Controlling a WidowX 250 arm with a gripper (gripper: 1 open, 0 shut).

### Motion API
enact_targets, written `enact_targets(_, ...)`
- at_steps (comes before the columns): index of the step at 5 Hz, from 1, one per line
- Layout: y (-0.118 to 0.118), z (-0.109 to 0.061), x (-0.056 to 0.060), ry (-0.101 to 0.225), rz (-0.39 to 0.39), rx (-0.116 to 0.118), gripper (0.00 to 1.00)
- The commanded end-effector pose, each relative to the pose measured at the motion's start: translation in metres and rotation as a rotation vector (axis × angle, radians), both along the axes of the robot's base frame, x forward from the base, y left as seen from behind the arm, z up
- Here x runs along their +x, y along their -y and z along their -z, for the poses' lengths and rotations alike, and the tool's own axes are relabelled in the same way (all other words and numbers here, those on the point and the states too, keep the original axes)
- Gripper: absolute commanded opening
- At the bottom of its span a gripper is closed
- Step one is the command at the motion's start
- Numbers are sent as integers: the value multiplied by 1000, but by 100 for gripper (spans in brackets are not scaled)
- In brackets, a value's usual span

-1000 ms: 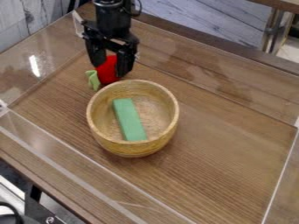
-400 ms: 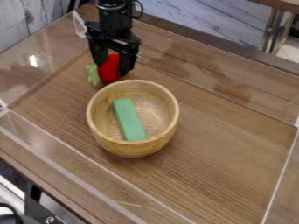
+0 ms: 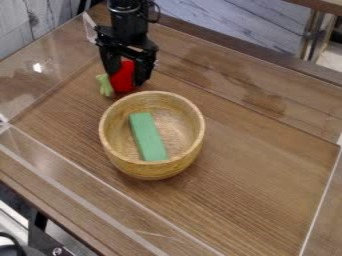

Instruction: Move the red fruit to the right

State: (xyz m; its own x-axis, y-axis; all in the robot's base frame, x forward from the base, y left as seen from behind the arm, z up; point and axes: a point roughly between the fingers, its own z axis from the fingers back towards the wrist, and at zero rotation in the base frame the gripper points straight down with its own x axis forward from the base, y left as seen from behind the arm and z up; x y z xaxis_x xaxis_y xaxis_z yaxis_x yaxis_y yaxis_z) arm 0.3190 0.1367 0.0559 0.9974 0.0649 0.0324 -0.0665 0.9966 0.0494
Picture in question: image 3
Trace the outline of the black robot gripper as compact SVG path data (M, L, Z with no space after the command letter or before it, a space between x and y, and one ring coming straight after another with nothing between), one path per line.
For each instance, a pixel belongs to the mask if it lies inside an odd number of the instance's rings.
M122 67L122 56L135 59L134 82L136 86L151 78L158 46L148 38L150 10L159 8L154 0L107 0L111 25L96 25L96 45L104 70L113 75Z

